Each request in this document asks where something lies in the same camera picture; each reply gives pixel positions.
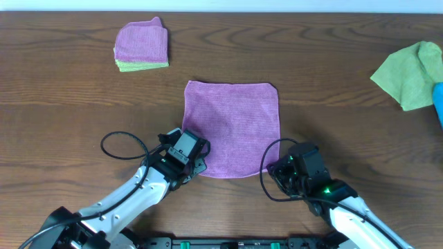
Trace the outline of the purple microfiber cloth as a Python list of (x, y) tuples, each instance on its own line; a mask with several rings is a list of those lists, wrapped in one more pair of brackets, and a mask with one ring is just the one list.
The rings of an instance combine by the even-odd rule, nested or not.
[(210, 142), (203, 176), (246, 178), (279, 158), (278, 91), (269, 83), (190, 81), (184, 90), (182, 127)]

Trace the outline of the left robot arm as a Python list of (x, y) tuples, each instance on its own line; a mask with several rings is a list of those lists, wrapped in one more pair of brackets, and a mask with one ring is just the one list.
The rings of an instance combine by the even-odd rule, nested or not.
[(189, 130), (159, 135), (159, 145), (143, 149), (140, 166), (123, 185), (102, 200), (75, 213), (59, 207), (22, 248), (140, 248), (127, 226), (170, 192), (205, 171), (210, 142)]

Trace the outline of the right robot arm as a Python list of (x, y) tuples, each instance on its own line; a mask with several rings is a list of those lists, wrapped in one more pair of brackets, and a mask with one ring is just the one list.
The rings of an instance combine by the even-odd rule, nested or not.
[(280, 191), (292, 201), (304, 201), (357, 248), (411, 248), (366, 205), (356, 190), (330, 176), (319, 148), (296, 143), (267, 171)]

